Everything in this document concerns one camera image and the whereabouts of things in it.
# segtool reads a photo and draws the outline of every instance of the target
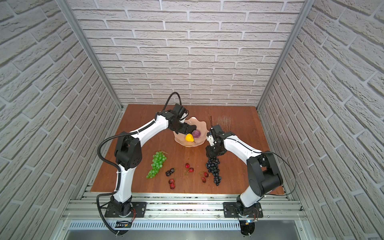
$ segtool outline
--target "black mounting plate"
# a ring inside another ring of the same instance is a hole
[[[224,217],[228,217],[228,218],[241,217],[237,214],[239,212],[240,207],[241,207],[241,204],[238,202],[223,202]],[[259,202],[254,204],[254,208],[252,209],[252,212],[255,214],[256,218],[263,217],[262,206]]]
[[[113,210],[113,207],[110,206],[111,203],[108,203],[107,210],[105,211],[104,216],[105,217],[120,217],[115,211]],[[136,218],[138,217],[144,217],[144,213],[147,207],[146,202],[131,202],[133,208],[136,211]],[[133,211],[131,211],[128,216],[125,216],[126,218],[132,218],[133,217]]]

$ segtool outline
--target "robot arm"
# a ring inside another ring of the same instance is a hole
[[[283,184],[276,159],[272,153],[257,150],[241,141],[234,133],[224,133],[219,125],[213,126],[207,134],[209,146],[207,157],[217,157],[227,151],[240,158],[248,169],[249,187],[238,197],[239,211],[248,215],[253,205],[265,194]]]

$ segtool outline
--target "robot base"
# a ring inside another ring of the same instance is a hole
[[[132,204],[131,210],[129,211],[128,215],[126,215],[124,217],[132,218],[133,217],[132,209],[135,209],[136,217],[144,217],[147,203],[146,202],[131,202],[131,204]],[[114,206],[112,206],[111,203],[108,203],[108,207],[107,207],[107,210],[105,211],[104,216],[105,217],[121,217],[119,214],[120,214],[119,211],[117,211],[116,208]]]

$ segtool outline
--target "brick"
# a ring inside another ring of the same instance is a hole
[[[314,56],[307,48],[304,47],[304,45],[302,45],[298,41],[295,41],[295,43],[293,44],[293,47],[297,50],[297,52],[303,57],[303,59],[308,64],[312,62]]]
[[[2,33],[0,36],[0,44],[36,26],[44,20],[46,20],[44,13],[38,8],[18,18],[0,23],[0,32]]]
[[[293,23],[279,23],[277,26],[277,31],[280,32],[290,32],[293,28]]]
[[[285,12],[300,12],[300,9],[302,7],[302,2],[287,2],[284,8]]]
[[[220,40],[219,47],[222,48],[267,48],[269,46],[270,41],[249,41],[249,40]]]
[[[323,43],[327,36],[319,27],[311,24],[308,19],[304,22],[303,30],[320,44]]]
[[[79,20],[82,29],[107,29],[103,20]]]
[[[281,49],[271,49],[271,48],[242,48],[240,49],[239,55],[274,55],[279,56],[281,53]]]
[[[380,0],[372,1],[359,1],[359,0],[336,0],[350,8],[359,10],[361,12],[367,13],[368,15],[372,14],[375,9],[380,5]]]
[[[352,39],[355,38],[355,34],[353,33],[353,31],[334,22],[323,14],[318,15],[315,24],[327,33],[329,33],[331,36],[343,42],[345,45],[349,44]]]
[[[168,46],[217,47],[217,40],[168,40]]]
[[[275,23],[236,23],[223,22],[221,24],[222,31],[274,31]]]
[[[346,9],[339,21],[353,28],[358,33],[365,35],[374,42],[381,44],[384,41],[383,24],[368,19],[367,16],[361,13]]]
[[[163,10],[219,11],[220,2],[214,1],[162,1]]]
[[[169,68],[125,68],[126,73],[169,73]]]
[[[281,2],[224,2],[224,11],[250,11],[250,12],[279,12],[283,7]]]
[[[100,61],[103,67],[142,67],[141,61]]]
[[[346,90],[345,87],[339,81],[337,81],[334,76],[327,73],[325,68],[317,60],[312,63],[312,68],[341,101],[344,101],[350,96],[350,92]]]
[[[202,55],[214,55],[214,54],[234,54],[236,55],[238,52],[237,48],[191,48],[191,54],[202,54]]]
[[[245,13],[214,13],[214,12],[190,12],[190,21],[228,21],[228,22],[243,22]]]
[[[383,103],[381,97],[375,92],[366,88],[360,80],[351,74],[341,64],[337,64],[332,70],[332,73],[344,83],[361,101],[363,101],[374,113],[379,116],[384,116]]]
[[[148,54],[188,54],[188,48],[176,48],[176,47],[141,47],[140,53]]]
[[[371,80],[368,81],[368,84],[376,91],[384,95],[384,75],[382,73],[377,73]]]
[[[118,60],[119,60],[119,58],[116,54],[101,53],[101,54],[96,54],[96,56],[98,57],[98,59],[100,61],[102,61],[102,60],[116,60],[116,62],[118,62]]]
[[[312,39],[306,38],[303,42],[304,46],[313,53],[327,68],[331,68],[336,63],[336,60],[323,48],[320,48],[319,45]]]
[[[254,62],[259,63],[263,59],[262,56],[240,56],[240,55],[218,55],[217,61],[240,61],[240,62]]]
[[[4,21],[13,17],[12,11],[8,8],[5,2],[0,3],[0,21]]]
[[[50,69],[43,73],[33,84],[43,90],[51,81],[53,81],[72,61],[69,54],[57,61]]]
[[[233,68],[235,63],[191,62],[192,68]]]
[[[263,68],[273,69],[275,65],[272,63],[237,63],[236,68]]]
[[[57,30],[60,26],[66,23],[65,17],[62,13],[58,13],[55,16],[49,18],[42,24],[39,24],[36,28],[31,30],[31,34],[35,37],[37,41],[45,38],[55,30]]]
[[[214,55],[169,55],[170,61],[214,61]]]
[[[312,101],[316,104],[318,109],[322,112],[323,116],[326,118],[328,117],[332,111],[330,107],[327,105],[327,103],[324,101],[322,97],[316,92],[316,90],[309,84],[309,81],[306,77],[302,78],[300,81],[301,85],[304,87],[304,89],[309,94]]]
[[[52,105],[46,105],[41,111],[38,117],[36,117],[31,124],[29,124],[21,133],[19,133],[10,142],[2,152],[2,157],[7,159],[13,159],[17,152],[23,148],[28,140],[35,134],[36,131],[41,127],[44,121],[50,116],[55,108]]]
[[[50,53],[49,56],[54,60],[59,60],[64,54],[66,54],[76,43],[77,38],[74,34],[69,36],[66,40],[64,40],[61,44],[56,46]]]
[[[0,46],[0,64],[3,64],[35,44],[27,33]]]
[[[107,74],[110,79],[119,78],[147,78],[145,73],[110,73]]]
[[[91,46],[114,46],[110,38],[88,38]]]
[[[163,30],[163,22],[160,21],[115,21],[107,20],[110,29],[141,29]]]
[[[191,74],[191,79],[232,79],[230,74]]]
[[[191,39],[241,39],[241,32],[191,31]]]
[[[47,87],[46,91],[40,94],[31,104],[23,110],[23,113],[30,119],[34,118],[45,104],[55,95],[55,93],[63,86],[65,79],[58,78]]]
[[[192,67],[204,67],[197,65],[198,62],[195,62],[196,65]],[[169,62],[156,62],[156,61],[145,61],[144,65],[146,67],[162,67],[162,68],[187,68],[189,67],[188,62],[178,62],[178,61],[169,61]]]
[[[347,129],[342,126],[342,123],[335,115],[333,115],[329,120],[330,125],[335,129],[335,131],[338,132],[340,138],[343,140],[345,145],[348,147],[348,149],[352,152],[352,154],[356,157],[356,159],[359,161],[359,163],[365,168],[365,170],[370,174],[372,179],[375,182],[382,181],[384,177],[384,173],[380,169],[380,166],[374,162],[371,161],[371,157],[364,151],[364,149],[348,134]],[[346,161],[347,159],[350,159],[349,161],[353,162],[353,165],[356,165],[354,160],[350,157],[350,155],[345,150],[346,147],[342,146],[337,149],[341,157]],[[363,176],[364,174],[361,171],[356,171],[357,175]]]
[[[296,13],[249,13],[247,22],[295,22]]]
[[[246,32],[245,40],[287,40],[289,33]]]
[[[328,16],[336,19],[343,12],[343,6],[331,1],[331,0],[319,0],[313,4],[314,7],[318,8]]]
[[[186,12],[128,11],[130,20],[186,21]]]
[[[25,70],[27,67],[35,63],[47,52],[52,50],[55,46],[60,43],[60,38],[57,35],[52,35],[47,39],[43,40],[36,46],[24,51],[20,56],[18,56],[13,64],[20,70]]]
[[[41,10],[47,17],[51,17],[56,13],[60,12],[60,8],[55,1],[48,2],[41,6]]]
[[[257,74],[257,72],[258,69],[215,69],[215,74]]]
[[[137,47],[108,47],[108,46],[101,46],[101,47],[93,47],[95,53],[121,53],[128,54],[128,53],[139,53],[139,50]]]
[[[72,8],[96,8],[93,0],[69,0],[68,3]]]
[[[160,4],[156,0],[112,0],[112,1],[99,1],[99,7],[101,9],[125,9],[129,6],[129,9],[146,9],[146,10],[160,10]]]
[[[360,122],[366,126],[371,132],[379,139],[384,142],[383,126],[384,123],[374,116],[364,105],[362,105],[356,98],[351,98],[347,103],[346,107],[356,116]]]
[[[120,19],[126,20],[127,15],[124,10],[73,10],[77,19]]]
[[[48,57],[44,57],[37,61],[32,68],[24,71],[17,79],[5,86],[0,91],[2,96],[7,101],[15,99],[22,91],[24,91],[31,82],[38,78],[41,73],[47,70],[52,65],[52,61]]]
[[[68,23],[65,23],[63,26],[59,27],[56,32],[62,40],[66,39],[73,33],[71,26]]]
[[[383,56],[384,50],[381,47],[359,36],[355,41],[353,41],[351,49],[362,55],[375,67],[384,70],[384,60],[380,58],[380,56]]]
[[[72,74],[80,67],[80,65],[88,58],[85,52],[82,52],[68,67],[65,68],[63,74],[66,78],[70,78]]]
[[[358,141],[365,147],[365,149],[367,149],[373,158],[376,159],[377,163],[383,167],[383,145],[378,140],[376,140],[376,138],[369,131],[364,131],[361,135],[359,135]]]

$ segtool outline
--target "grape bunch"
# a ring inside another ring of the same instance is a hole
[[[167,157],[164,155],[164,152],[156,152],[156,154],[153,155],[152,159],[152,169],[148,172],[146,178],[153,178],[154,176],[156,176],[160,168],[163,167],[163,163],[165,162],[165,160],[167,160]]]
[[[220,161],[217,157],[210,157],[208,158],[208,162],[205,164],[208,172],[211,172],[214,176],[214,183],[216,186],[218,186],[221,182],[221,177],[218,175],[220,172],[220,169],[218,168],[218,165],[220,164]]]

